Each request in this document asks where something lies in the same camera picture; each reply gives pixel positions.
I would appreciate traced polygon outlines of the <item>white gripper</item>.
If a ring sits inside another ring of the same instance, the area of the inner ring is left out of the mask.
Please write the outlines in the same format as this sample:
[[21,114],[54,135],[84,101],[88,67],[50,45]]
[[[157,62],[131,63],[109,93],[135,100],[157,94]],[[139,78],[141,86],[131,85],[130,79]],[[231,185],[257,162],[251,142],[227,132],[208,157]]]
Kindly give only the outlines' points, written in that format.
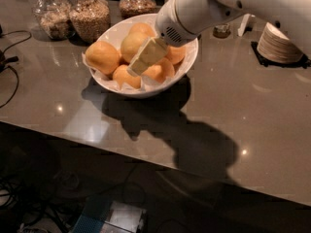
[[127,72],[133,77],[141,76],[167,54],[168,45],[183,46],[205,29],[224,23],[226,11],[226,6],[216,0],[168,0],[155,20],[160,38],[149,37],[142,44]]

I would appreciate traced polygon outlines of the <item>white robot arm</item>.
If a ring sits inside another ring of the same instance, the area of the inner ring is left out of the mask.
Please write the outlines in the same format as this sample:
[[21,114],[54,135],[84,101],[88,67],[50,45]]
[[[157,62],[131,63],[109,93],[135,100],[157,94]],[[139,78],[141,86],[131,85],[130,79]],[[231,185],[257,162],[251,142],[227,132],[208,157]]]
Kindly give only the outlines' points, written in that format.
[[128,72],[140,76],[161,60],[169,46],[181,47],[205,29],[245,14],[273,24],[303,53],[311,52],[311,39],[307,36],[311,0],[168,0],[156,15],[156,35],[140,47]]

